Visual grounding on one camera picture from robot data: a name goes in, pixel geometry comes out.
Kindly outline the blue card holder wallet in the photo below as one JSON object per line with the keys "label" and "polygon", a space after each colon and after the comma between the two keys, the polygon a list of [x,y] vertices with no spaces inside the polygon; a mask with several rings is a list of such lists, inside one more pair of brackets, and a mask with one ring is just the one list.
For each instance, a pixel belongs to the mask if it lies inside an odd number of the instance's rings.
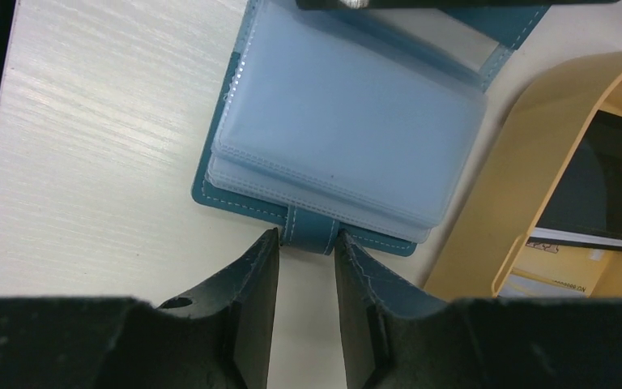
{"label": "blue card holder wallet", "polygon": [[548,4],[322,9],[250,1],[192,187],[329,254],[408,256],[444,219],[486,91]]}

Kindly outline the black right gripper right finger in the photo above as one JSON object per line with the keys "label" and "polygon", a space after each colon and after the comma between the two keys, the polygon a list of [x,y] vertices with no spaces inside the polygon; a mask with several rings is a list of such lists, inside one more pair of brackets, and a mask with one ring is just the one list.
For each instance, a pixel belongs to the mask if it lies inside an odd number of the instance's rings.
{"label": "black right gripper right finger", "polygon": [[350,388],[622,388],[622,298],[446,302],[345,230],[334,266]]}

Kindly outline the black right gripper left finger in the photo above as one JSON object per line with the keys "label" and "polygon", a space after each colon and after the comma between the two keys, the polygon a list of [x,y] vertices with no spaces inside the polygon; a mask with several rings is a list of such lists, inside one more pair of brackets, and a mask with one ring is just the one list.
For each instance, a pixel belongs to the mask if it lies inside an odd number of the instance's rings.
{"label": "black right gripper left finger", "polygon": [[0,388],[264,388],[279,233],[153,306],[133,297],[0,297]]}

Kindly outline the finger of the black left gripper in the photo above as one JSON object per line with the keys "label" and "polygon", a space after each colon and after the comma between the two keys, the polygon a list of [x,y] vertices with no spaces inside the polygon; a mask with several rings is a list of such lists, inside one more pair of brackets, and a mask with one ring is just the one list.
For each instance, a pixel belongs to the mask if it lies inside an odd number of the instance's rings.
{"label": "finger of the black left gripper", "polygon": [[428,9],[611,4],[619,0],[295,0],[301,10]]}

